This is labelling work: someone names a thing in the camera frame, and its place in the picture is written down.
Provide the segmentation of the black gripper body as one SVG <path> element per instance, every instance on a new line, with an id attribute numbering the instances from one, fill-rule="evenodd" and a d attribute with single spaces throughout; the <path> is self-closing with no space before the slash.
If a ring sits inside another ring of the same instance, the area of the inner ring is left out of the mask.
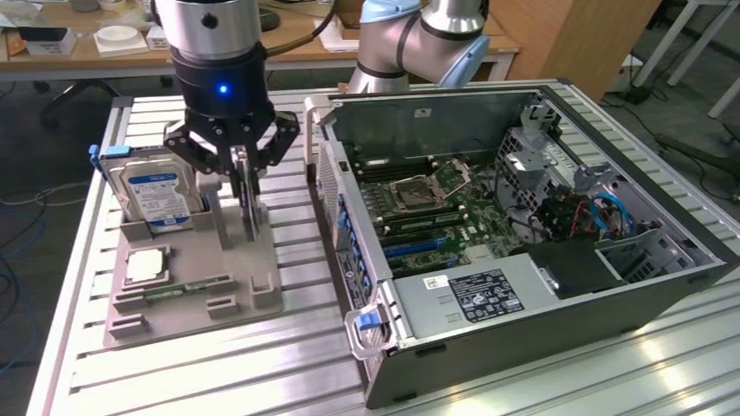
<path id="1" fill-rule="evenodd" d="M 225 59 L 169 49 L 187 104 L 187 126 L 215 147 L 257 141 L 275 120 L 265 85 L 265 48 Z"/>

